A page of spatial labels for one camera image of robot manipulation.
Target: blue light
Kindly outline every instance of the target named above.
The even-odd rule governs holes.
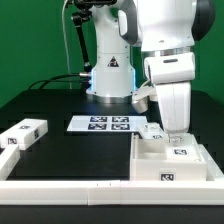
[[[135,71],[135,69],[134,69],[134,77],[133,77],[133,79],[134,79],[134,86],[133,86],[133,89],[136,90],[137,87],[136,87],[136,71]]]

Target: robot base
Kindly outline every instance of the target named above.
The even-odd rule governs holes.
[[[96,101],[99,103],[130,103],[132,100],[132,96],[125,96],[125,97],[103,97],[103,96],[98,96],[96,94],[93,94],[91,92],[87,91],[87,99]]]

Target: white block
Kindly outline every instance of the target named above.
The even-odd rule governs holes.
[[[93,182],[88,187],[88,205],[120,204],[120,181]]]
[[[0,180],[6,180],[20,159],[18,145],[8,145],[0,155]]]
[[[46,120],[24,119],[0,135],[1,148],[18,144],[20,150],[26,150],[47,131]]]

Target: warning label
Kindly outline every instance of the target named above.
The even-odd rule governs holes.
[[[110,62],[109,62],[109,64],[108,64],[108,67],[119,67],[119,65],[118,65],[117,60],[116,60],[115,57],[113,57],[113,58],[110,60]]]

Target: black cable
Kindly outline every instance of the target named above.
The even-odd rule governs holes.
[[[37,81],[37,82],[34,82],[32,85],[30,85],[29,86],[29,90],[33,87],[33,86],[35,86],[35,85],[37,85],[37,84],[39,84],[39,83],[42,83],[42,82],[48,82],[48,83],[50,83],[50,82],[67,82],[67,83],[69,83],[69,82],[72,82],[72,83],[86,83],[86,81],[62,81],[62,80],[39,80],[39,81]]]
[[[57,80],[57,79],[63,79],[63,78],[70,78],[70,77],[75,77],[75,76],[79,76],[79,73],[73,73],[73,74],[65,74],[65,75],[59,75],[59,76],[55,76],[50,78],[49,80],[46,80],[46,82],[44,82],[39,89],[43,89],[48,83],[50,83],[53,80]]]

